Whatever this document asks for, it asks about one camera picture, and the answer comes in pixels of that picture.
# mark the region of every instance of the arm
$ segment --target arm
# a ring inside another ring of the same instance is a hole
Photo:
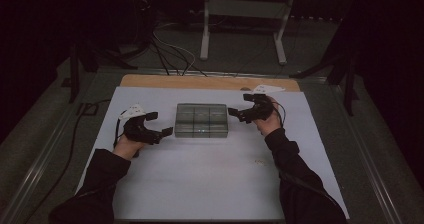
[[[280,203],[287,223],[346,223],[342,209],[328,197],[320,177],[299,156],[296,142],[289,141],[274,111],[267,120],[254,121],[265,136],[275,165],[280,171]],[[306,184],[316,191],[305,188]]]
[[[112,208],[116,183],[127,174],[130,160],[141,142],[125,136],[113,152],[97,149],[87,168],[83,186],[77,194],[60,204],[49,215],[50,223],[113,223]]]

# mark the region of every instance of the black long-sleeve shirt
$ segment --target black long-sleeve shirt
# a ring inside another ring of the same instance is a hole
[[[321,179],[298,155],[297,143],[287,139],[283,128],[270,133],[265,142],[272,151],[280,172],[298,178],[313,189],[325,193]],[[112,201],[115,184],[126,175],[130,163],[109,151],[96,150],[83,186],[75,197],[50,213],[50,223],[113,223]],[[284,178],[281,178],[280,182],[280,202],[289,224],[346,223],[341,208],[329,198]]]

